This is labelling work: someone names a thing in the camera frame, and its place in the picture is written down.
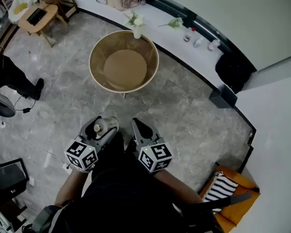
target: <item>black baseboard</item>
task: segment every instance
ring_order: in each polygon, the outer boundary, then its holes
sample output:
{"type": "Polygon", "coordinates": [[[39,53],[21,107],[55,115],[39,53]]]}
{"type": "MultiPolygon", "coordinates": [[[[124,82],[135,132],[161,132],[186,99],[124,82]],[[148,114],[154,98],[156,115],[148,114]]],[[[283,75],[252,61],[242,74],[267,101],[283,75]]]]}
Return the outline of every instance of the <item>black baseboard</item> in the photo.
{"type": "MultiPolygon", "coordinates": [[[[105,18],[103,16],[100,16],[100,15],[97,15],[93,12],[90,12],[88,10],[84,10],[84,9],[81,9],[79,8],[80,11],[84,12],[84,13],[87,13],[89,15],[92,15],[94,17],[97,17],[101,20],[104,20],[116,27],[119,27],[120,29],[123,29],[123,30],[130,30],[129,28],[123,26],[122,24],[119,24],[115,21],[112,21],[108,18],[105,18]]],[[[190,67],[188,64],[186,64],[184,61],[180,60],[178,57],[176,57],[175,55],[173,55],[171,52],[167,51],[165,48],[159,46],[158,44],[154,43],[155,46],[160,50],[162,51],[163,53],[165,53],[166,55],[168,55],[170,58],[173,58],[175,61],[177,61],[179,64],[181,64],[182,66],[184,66],[186,69],[188,69],[191,73],[195,74],[197,77],[199,77],[203,82],[205,82],[207,85],[209,85],[213,90],[217,90],[217,88],[209,81],[207,80],[204,76],[202,76],[199,72],[197,72],[195,69],[193,69],[192,67],[190,67]]],[[[252,134],[253,136],[251,137],[251,139],[253,140],[253,137],[255,136],[256,134],[256,128],[252,125],[252,123],[248,120],[248,118],[246,118],[246,116],[235,106],[234,107],[235,111],[245,120],[245,122],[252,128],[252,134]]],[[[253,150],[253,147],[250,146],[250,149],[241,165],[241,167],[239,168],[238,172],[241,173],[244,169],[244,166],[246,165],[251,153],[252,153],[252,150],[253,150]]]]}

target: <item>gray tile floor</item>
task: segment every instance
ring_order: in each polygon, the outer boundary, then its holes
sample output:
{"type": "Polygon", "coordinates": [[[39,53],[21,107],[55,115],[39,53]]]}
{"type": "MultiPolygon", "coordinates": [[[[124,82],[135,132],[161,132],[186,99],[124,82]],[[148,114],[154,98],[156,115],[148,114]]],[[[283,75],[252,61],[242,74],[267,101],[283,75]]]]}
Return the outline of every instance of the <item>gray tile floor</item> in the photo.
{"type": "MultiPolygon", "coordinates": [[[[80,127],[97,116],[116,116],[126,141],[130,121],[138,116],[152,122],[174,148],[169,171],[198,190],[209,178],[214,163],[240,167],[247,151],[251,128],[232,109],[218,109],[208,99],[211,88],[176,61],[160,52],[160,67],[144,89],[124,99],[101,89],[92,79],[88,58],[94,44],[119,30],[93,16],[79,13],[66,29],[59,21],[47,31],[56,45],[50,48],[42,37],[18,30],[5,54],[28,79],[45,80],[41,100],[30,113],[17,112],[5,119],[0,129],[0,163],[23,158],[34,186],[20,196],[32,219],[45,205],[52,204],[68,174],[52,152],[66,162],[64,148],[80,127]]],[[[4,87],[0,92],[14,103],[19,95],[4,87]]],[[[33,104],[23,98],[16,108],[33,104]]]]}

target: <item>black and white striped bag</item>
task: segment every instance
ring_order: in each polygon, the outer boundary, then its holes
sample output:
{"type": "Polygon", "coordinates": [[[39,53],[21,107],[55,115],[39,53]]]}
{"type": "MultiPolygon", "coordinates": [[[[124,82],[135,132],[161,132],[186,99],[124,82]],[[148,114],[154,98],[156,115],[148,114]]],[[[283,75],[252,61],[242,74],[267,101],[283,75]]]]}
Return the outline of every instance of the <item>black and white striped bag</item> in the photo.
{"type": "MultiPolygon", "coordinates": [[[[213,200],[224,199],[228,196],[232,196],[235,192],[238,184],[228,177],[226,177],[223,172],[216,172],[214,174],[213,182],[208,188],[207,192],[203,196],[204,202],[209,202],[213,200]]],[[[213,209],[214,213],[220,212],[222,208],[213,209]]]]}

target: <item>wooden tabletop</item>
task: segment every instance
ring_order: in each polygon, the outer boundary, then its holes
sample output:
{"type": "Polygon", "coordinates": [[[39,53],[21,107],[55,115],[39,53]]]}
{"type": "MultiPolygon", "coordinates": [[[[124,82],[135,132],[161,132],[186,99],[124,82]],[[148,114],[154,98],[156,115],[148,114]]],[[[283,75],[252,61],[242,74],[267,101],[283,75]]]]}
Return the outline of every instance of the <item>wooden tabletop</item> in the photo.
{"type": "Polygon", "coordinates": [[[48,4],[47,7],[45,7],[43,10],[46,12],[46,14],[41,18],[41,20],[33,26],[30,24],[27,19],[32,15],[32,13],[37,9],[42,9],[42,5],[39,6],[31,6],[25,14],[21,17],[21,19],[18,21],[18,26],[29,33],[37,33],[41,31],[45,26],[49,25],[49,23],[56,17],[58,7],[54,4],[48,4]]]}

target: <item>human arm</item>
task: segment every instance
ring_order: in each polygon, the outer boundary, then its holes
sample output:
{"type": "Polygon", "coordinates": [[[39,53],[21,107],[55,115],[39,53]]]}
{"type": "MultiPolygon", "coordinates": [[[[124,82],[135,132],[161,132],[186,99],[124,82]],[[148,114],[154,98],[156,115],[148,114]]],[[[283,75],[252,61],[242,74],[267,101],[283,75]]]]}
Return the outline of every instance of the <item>human arm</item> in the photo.
{"type": "Polygon", "coordinates": [[[186,204],[202,203],[201,197],[185,183],[178,180],[171,173],[165,169],[158,171],[154,177],[162,182],[164,186],[170,191],[175,199],[175,204],[178,207],[186,204]]]}
{"type": "Polygon", "coordinates": [[[62,188],[59,190],[55,200],[55,205],[62,207],[62,204],[67,200],[81,198],[87,176],[88,173],[79,172],[76,169],[73,169],[62,188]]]}

